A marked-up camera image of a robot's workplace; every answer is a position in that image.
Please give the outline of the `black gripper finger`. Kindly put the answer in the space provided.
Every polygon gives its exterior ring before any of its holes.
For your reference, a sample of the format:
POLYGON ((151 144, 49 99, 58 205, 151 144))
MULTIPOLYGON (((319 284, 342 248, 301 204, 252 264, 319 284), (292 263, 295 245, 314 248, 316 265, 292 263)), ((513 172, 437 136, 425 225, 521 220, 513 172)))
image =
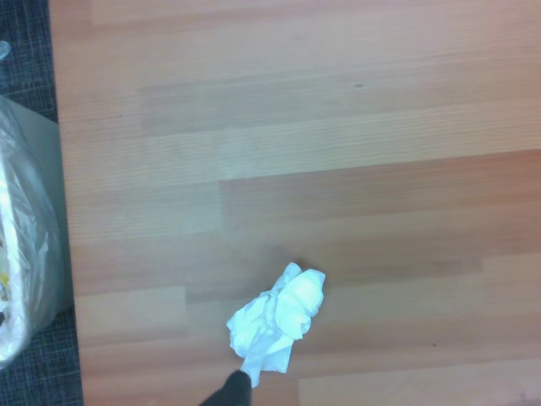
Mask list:
POLYGON ((252 383, 248 374, 234 371, 224 385, 212 393, 200 406, 250 406, 252 383))

